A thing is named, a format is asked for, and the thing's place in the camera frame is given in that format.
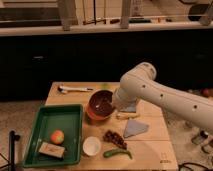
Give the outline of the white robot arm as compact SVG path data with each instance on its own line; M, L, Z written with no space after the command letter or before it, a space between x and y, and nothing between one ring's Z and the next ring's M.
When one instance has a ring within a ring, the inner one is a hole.
M176 90L155 81L155 67L142 62L126 72L112 95L112 105L121 110L137 99L175 113L213 135L213 101Z

